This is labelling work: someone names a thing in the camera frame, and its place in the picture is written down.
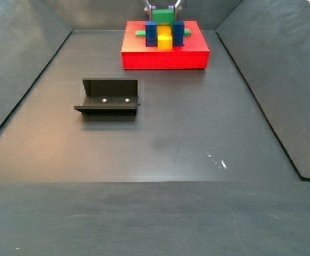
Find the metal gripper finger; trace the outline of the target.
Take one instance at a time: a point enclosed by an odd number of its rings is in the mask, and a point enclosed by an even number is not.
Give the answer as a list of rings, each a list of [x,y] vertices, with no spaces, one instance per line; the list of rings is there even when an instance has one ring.
[[[181,10],[181,0],[176,0],[173,4],[175,20],[179,20],[179,12]]]
[[[143,0],[143,3],[147,20],[152,20],[152,5],[148,0]]]

